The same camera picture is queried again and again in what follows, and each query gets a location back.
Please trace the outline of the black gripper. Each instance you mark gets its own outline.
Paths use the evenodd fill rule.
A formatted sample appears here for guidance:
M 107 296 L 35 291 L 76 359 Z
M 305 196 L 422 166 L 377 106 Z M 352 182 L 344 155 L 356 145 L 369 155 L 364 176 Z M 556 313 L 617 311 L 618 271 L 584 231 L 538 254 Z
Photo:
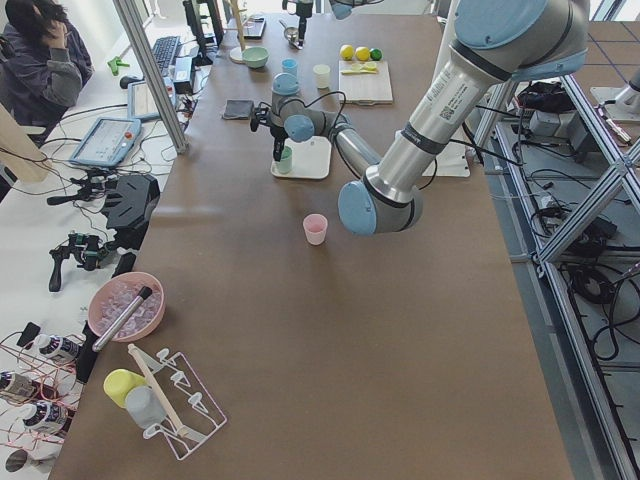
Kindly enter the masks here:
M 285 148 L 285 141 L 288 135 L 282 125 L 276 123 L 272 116 L 272 108 L 265 102 L 259 102 L 252 108 L 249 116 L 249 128 L 255 133 L 260 126 L 268 127 L 271 136 L 274 138 L 273 160 L 279 162 Z
M 314 0 L 288 0 L 287 12 L 290 15 L 296 15 L 300 19 L 309 19 L 312 17 L 315 8 Z

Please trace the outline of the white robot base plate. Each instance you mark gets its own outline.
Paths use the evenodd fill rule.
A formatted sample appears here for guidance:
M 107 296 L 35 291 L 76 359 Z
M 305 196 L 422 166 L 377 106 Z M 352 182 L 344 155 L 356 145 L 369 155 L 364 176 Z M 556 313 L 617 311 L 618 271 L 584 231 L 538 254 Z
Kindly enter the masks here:
M 423 172 L 423 176 L 431 177 L 436 174 L 437 177 L 469 177 L 470 168 L 466 153 L 467 147 L 464 144 L 451 141 Z

